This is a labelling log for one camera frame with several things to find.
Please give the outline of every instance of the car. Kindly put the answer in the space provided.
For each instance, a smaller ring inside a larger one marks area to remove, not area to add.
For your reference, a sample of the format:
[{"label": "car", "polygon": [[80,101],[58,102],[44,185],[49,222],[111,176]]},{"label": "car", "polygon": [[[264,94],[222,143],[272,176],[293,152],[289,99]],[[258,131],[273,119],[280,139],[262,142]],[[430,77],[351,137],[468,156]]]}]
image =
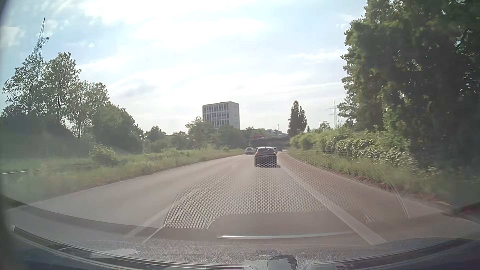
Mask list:
[{"label": "car", "polygon": [[255,152],[255,167],[267,165],[268,167],[276,167],[276,151],[273,147],[259,147]]},{"label": "car", "polygon": [[253,149],[252,147],[247,147],[247,149],[245,149],[245,155],[254,155],[255,154],[255,149]]}]

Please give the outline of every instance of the grass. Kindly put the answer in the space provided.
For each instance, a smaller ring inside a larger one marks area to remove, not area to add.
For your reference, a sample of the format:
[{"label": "grass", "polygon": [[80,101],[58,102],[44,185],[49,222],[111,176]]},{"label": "grass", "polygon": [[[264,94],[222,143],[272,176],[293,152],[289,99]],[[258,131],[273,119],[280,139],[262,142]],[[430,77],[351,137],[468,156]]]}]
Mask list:
[{"label": "grass", "polygon": [[125,162],[116,167],[99,167],[91,159],[31,159],[1,161],[2,171],[40,169],[4,174],[3,193],[12,199],[31,203],[95,186],[148,175],[201,161],[243,154],[242,149],[166,150],[163,153],[120,155]]},{"label": "grass", "polygon": [[428,201],[447,201],[455,205],[478,202],[478,176],[468,177],[451,172],[425,172],[370,160],[347,159],[317,150],[292,148],[288,154],[312,166],[341,173],[359,182],[384,190],[395,190]]}]

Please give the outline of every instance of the lane marking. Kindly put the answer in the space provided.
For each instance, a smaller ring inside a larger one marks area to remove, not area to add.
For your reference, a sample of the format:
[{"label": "lane marking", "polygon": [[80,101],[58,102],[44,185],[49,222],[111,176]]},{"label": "lane marking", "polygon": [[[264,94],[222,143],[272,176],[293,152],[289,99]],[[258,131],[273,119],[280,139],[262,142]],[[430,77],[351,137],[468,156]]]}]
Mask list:
[{"label": "lane marking", "polygon": [[295,176],[289,169],[285,166],[282,166],[282,169],[290,175],[297,183],[302,186],[308,193],[310,193],[314,198],[321,202],[328,210],[334,213],[339,219],[341,219],[346,225],[348,225],[352,230],[354,230],[358,235],[360,235],[365,241],[371,245],[378,245],[386,243],[387,241],[379,236],[376,232],[372,231],[369,227],[361,223],[358,219],[352,217],[340,206],[336,205],[330,199],[325,197],[323,194],[318,192],[316,189],[311,187],[309,184],[305,183],[303,180]]},{"label": "lane marking", "polygon": [[[371,185],[368,185],[368,184],[365,184],[365,183],[362,183],[362,182],[358,182],[358,181],[349,179],[349,178],[344,177],[344,176],[340,176],[340,175],[335,174],[335,173],[333,173],[333,172],[331,172],[331,171],[329,171],[329,170],[326,170],[326,169],[323,169],[323,168],[318,168],[318,167],[315,167],[315,166],[313,166],[313,165],[311,165],[311,164],[308,164],[308,163],[303,163],[303,162],[301,162],[301,161],[299,161],[299,160],[297,160],[297,159],[295,159],[295,158],[292,158],[291,156],[287,156],[287,157],[288,157],[290,160],[294,161],[294,162],[300,163],[300,164],[302,164],[302,165],[307,165],[308,167],[310,167],[310,168],[312,168],[312,169],[314,169],[314,170],[317,170],[318,172],[327,173],[327,174],[329,174],[329,175],[331,175],[331,176],[334,176],[334,177],[340,177],[340,178],[342,178],[342,179],[344,179],[344,180],[347,180],[347,181],[351,182],[352,184],[361,185],[362,187],[366,187],[366,188],[374,189],[374,190],[377,190],[377,191],[382,191],[382,192],[385,192],[385,193],[387,193],[387,194],[391,194],[390,192],[387,192],[387,191],[385,191],[385,190],[383,190],[383,189],[379,189],[378,187],[374,187],[374,186],[371,186]],[[396,188],[394,187],[394,185],[388,180],[388,177],[386,177],[385,174],[383,174],[377,167],[373,166],[373,168],[374,168],[375,170],[377,170],[377,172],[382,175],[382,177],[387,181],[387,183],[388,183],[388,184],[390,185],[390,187],[392,188],[392,190],[393,190],[393,195],[396,196],[396,198],[397,198],[397,200],[398,200],[398,203],[400,204],[400,206],[401,206],[401,208],[402,208],[402,210],[403,210],[403,213],[404,213],[405,217],[406,217],[407,219],[411,219],[412,217],[411,217],[410,213],[408,212],[407,206],[406,206],[406,204],[405,204],[405,203],[408,202],[409,200],[406,199],[406,198],[403,198],[403,197],[399,194],[399,192],[397,191],[397,189],[396,189]]]},{"label": "lane marking", "polygon": [[[190,193],[188,193],[187,195],[185,195],[183,198],[179,199],[178,201],[175,201],[175,203],[181,203],[183,202],[184,200],[192,197],[196,192],[198,191],[198,189],[194,189],[192,190]],[[163,209],[162,211],[158,212],[155,216],[152,216],[151,218],[149,218],[147,221],[145,221],[144,223],[142,223],[140,226],[137,226],[135,229],[131,230],[128,234],[126,234],[124,236],[124,238],[130,238],[134,235],[136,235],[137,233],[141,232],[143,229],[145,229],[146,227],[150,226],[153,222],[157,221],[158,219],[160,219],[161,217],[165,216],[166,214],[168,214],[168,211],[170,210],[170,208],[172,207],[172,205],[168,205],[167,207],[165,207],[165,209]]]}]

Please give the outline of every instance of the building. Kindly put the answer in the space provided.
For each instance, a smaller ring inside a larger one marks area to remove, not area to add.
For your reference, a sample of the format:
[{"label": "building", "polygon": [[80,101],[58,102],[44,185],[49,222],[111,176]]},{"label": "building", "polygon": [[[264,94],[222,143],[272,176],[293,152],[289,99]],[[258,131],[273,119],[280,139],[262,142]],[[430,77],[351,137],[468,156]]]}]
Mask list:
[{"label": "building", "polygon": [[212,123],[215,128],[231,125],[240,129],[240,106],[238,103],[227,101],[202,106],[203,120]]},{"label": "building", "polygon": [[283,138],[287,136],[286,133],[284,134],[283,132],[276,129],[265,129],[265,131],[273,137]]}]

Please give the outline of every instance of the dark car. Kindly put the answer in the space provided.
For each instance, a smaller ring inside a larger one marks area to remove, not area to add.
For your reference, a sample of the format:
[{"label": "dark car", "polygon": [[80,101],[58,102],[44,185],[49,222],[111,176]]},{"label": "dark car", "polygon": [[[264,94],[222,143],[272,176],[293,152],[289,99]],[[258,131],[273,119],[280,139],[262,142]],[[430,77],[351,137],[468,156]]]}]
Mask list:
[{"label": "dark car", "polygon": [[259,147],[255,153],[255,167],[276,166],[276,151],[273,147]]}]

